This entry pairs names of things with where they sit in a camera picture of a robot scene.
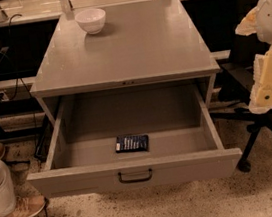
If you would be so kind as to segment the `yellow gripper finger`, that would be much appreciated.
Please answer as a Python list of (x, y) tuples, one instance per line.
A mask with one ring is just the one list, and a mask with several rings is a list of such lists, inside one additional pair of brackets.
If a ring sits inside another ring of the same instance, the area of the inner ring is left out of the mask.
[(253, 81), (249, 111), (266, 114), (272, 109), (272, 46), (266, 54), (256, 54), (254, 60)]
[(253, 33), (258, 33), (260, 28), (257, 24), (257, 15), (258, 10), (256, 7), (252, 8), (249, 13), (245, 15), (243, 20), (238, 23), (235, 33), (239, 36), (249, 36)]

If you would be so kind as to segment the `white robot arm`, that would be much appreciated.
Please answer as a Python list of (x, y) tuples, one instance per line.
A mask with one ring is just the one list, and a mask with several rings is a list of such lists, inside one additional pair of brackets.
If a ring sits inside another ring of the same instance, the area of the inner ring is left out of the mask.
[(255, 55), (254, 85), (249, 102), (251, 113), (266, 114), (272, 109), (272, 0), (258, 0), (257, 6), (243, 18), (235, 33), (242, 36), (255, 33), (260, 42), (270, 45), (265, 54)]

